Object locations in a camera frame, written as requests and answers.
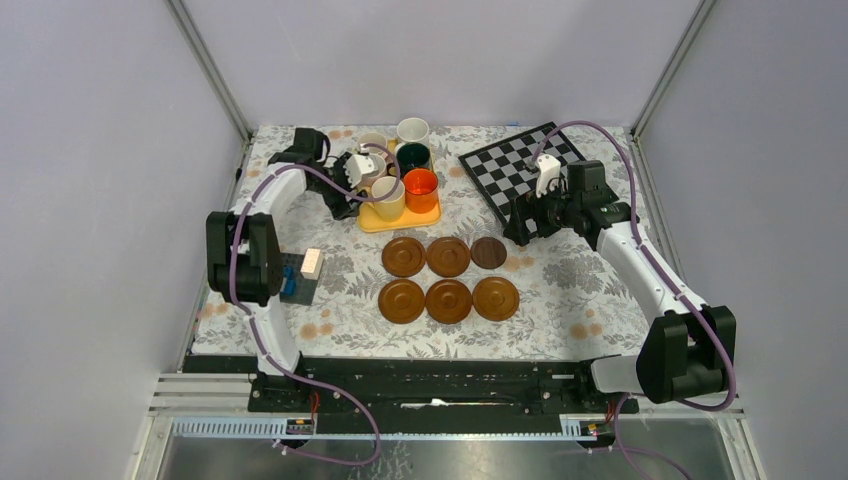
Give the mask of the cream yellow mug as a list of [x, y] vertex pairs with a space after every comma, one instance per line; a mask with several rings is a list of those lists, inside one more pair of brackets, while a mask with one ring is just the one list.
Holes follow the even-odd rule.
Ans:
[[373, 199], [370, 206], [382, 220], [394, 222], [401, 218], [406, 194], [401, 180], [394, 176], [384, 176], [366, 186], [365, 191]]

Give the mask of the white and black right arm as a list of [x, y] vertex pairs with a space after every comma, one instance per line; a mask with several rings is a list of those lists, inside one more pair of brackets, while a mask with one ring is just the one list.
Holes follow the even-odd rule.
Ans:
[[635, 211], [607, 184], [604, 165], [578, 161], [562, 166], [543, 154], [531, 170], [538, 176], [535, 187], [511, 200], [505, 237], [525, 245], [532, 233], [548, 237], [574, 231], [612, 266], [649, 323], [637, 354], [590, 361], [591, 374], [573, 386], [577, 405], [597, 412], [613, 393], [688, 406], [697, 396], [718, 392], [733, 400], [735, 317], [724, 306], [709, 306], [670, 269]]

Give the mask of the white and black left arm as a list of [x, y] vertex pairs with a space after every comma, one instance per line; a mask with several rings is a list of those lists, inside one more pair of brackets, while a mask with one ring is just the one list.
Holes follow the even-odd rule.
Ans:
[[326, 134], [298, 127], [292, 144], [271, 155], [256, 188], [230, 210], [212, 212], [206, 219], [209, 287], [241, 311], [259, 371], [281, 375], [271, 395], [285, 410], [304, 407], [311, 387], [292, 373], [301, 354], [279, 298], [284, 265], [276, 228], [291, 204], [308, 191], [322, 195], [335, 218], [354, 215], [356, 188], [376, 168], [366, 152], [332, 156]]

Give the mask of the dark walnut wooden coaster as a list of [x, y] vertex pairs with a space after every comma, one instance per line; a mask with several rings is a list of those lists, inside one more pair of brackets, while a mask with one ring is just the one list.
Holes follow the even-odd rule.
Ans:
[[489, 270], [502, 266], [508, 256], [505, 245], [494, 237], [475, 240], [470, 247], [470, 253], [476, 266]]

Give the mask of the orange cup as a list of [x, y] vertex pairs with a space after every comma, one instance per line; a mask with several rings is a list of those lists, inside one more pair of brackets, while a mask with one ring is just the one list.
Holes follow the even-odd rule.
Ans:
[[438, 202], [439, 182], [436, 174], [428, 169], [417, 168], [403, 178], [406, 207], [417, 214], [433, 210]]

